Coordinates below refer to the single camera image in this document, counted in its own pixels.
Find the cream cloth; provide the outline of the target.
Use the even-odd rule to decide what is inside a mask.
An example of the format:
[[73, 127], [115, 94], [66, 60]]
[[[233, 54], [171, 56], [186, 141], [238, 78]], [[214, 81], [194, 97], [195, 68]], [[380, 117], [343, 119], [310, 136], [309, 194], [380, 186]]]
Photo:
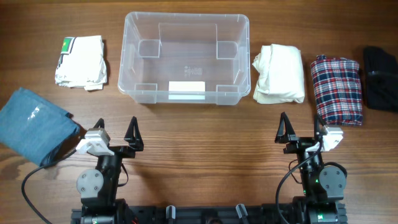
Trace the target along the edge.
[[263, 45], [253, 67], [259, 72], [253, 98], [259, 104], [303, 103], [305, 80], [301, 52], [289, 45]]

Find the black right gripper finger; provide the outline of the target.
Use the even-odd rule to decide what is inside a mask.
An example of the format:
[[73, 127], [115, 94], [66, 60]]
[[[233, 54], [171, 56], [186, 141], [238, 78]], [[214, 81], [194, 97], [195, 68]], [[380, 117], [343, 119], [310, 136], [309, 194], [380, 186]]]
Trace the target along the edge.
[[321, 128], [325, 125], [325, 121], [323, 118], [316, 114], [314, 116], [314, 139], [317, 141], [320, 139], [321, 135]]
[[275, 136], [275, 143], [289, 143], [296, 140], [296, 133], [285, 112], [280, 115], [279, 128]]

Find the white label in container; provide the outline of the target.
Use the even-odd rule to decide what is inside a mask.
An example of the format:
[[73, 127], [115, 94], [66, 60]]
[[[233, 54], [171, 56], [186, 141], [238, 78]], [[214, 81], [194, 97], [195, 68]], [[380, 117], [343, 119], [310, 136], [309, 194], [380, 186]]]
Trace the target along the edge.
[[205, 82], [169, 82], [169, 100], [204, 100]]

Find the red navy plaid shirt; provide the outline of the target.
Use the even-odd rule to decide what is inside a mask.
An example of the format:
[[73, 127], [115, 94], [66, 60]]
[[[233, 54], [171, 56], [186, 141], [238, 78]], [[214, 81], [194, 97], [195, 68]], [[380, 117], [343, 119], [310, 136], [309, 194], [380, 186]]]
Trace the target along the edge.
[[363, 124], [359, 63], [318, 55], [310, 65], [317, 113], [326, 124]]

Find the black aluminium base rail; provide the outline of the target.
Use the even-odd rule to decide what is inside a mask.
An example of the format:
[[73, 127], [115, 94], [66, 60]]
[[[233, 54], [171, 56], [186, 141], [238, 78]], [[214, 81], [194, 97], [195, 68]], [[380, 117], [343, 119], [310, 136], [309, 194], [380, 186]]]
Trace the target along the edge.
[[[134, 223], [204, 223], [205, 215], [217, 214], [223, 223], [282, 223], [278, 209], [272, 204], [247, 206], [246, 215], [239, 215], [237, 207], [177, 207], [168, 212], [165, 207], [130, 206], [136, 216]], [[305, 213], [292, 204], [280, 205], [289, 223], [348, 223], [344, 204], [308, 208]]]

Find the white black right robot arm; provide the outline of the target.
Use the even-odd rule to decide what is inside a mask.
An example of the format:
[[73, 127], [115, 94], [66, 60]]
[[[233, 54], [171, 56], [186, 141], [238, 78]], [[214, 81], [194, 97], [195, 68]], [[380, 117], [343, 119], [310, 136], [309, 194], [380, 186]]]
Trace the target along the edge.
[[[284, 175], [277, 186], [275, 205], [281, 223], [335, 223], [348, 222], [344, 199], [348, 172], [336, 162], [324, 162], [323, 152], [334, 149], [343, 140], [343, 130], [326, 124], [320, 115], [314, 116], [312, 137], [296, 135], [285, 112], [280, 115], [275, 142], [285, 144], [284, 154], [295, 154], [298, 164]], [[290, 208], [280, 207], [282, 185], [295, 171], [300, 172], [303, 197], [294, 197]]]

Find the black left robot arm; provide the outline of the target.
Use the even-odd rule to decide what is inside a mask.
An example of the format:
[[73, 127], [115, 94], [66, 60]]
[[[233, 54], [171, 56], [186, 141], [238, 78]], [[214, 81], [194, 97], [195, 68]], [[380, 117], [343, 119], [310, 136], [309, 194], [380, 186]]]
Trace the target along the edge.
[[132, 117], [124, 140], [126, 146], [110, 146], [110, 137], [104, 128], [104, 119], [99, 119], [93, 128], [85, 133], [76, 151], [98, 158], [94, 169], [83, 171], [77, 181], [81, 210], [72, 211], [72, 223], [138, 223], [139, 220], [126, 201], [117, 199], [119, 176], [126, 171], [123, 159], [135, 158], [136, 152], [144, 150], [137, 118]]

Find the black garment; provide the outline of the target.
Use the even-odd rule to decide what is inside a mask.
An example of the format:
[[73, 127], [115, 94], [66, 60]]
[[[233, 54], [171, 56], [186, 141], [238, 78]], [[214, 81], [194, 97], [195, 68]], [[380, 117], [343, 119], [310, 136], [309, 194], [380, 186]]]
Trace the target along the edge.
[[397, 59], [380, 47], [363, 50], [368, 108], [397, 112]]

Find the blue denim jeans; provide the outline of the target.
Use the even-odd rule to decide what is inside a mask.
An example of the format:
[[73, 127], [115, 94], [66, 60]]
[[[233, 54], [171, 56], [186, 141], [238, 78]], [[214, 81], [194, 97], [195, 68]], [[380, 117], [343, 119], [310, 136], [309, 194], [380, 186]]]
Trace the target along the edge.
[[1, 143], [37, 166], [52, 163], [61, 145], [79, 132], [68, 111], [25, 88], [1, 109]]

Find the clear plastic storage container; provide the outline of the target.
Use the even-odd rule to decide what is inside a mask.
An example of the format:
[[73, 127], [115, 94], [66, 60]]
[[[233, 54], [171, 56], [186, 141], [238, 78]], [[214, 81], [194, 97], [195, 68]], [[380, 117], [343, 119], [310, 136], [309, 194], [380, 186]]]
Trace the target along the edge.
[[[140, 104], [235, 105], [251, 91], [249, 28], [243, 14], [130, 12], [118, 89]], [[169, 100], [169, 82], [205, 82], [205, 99]]]

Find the white shirt green tag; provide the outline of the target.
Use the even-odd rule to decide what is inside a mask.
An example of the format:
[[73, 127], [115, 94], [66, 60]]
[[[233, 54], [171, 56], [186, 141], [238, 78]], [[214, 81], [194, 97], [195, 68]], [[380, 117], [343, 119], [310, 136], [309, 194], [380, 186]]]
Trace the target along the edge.
[[55, 83], [95, 91], [102, 90], [107, 82], [102, 36], [64, 38], [55, 71]]

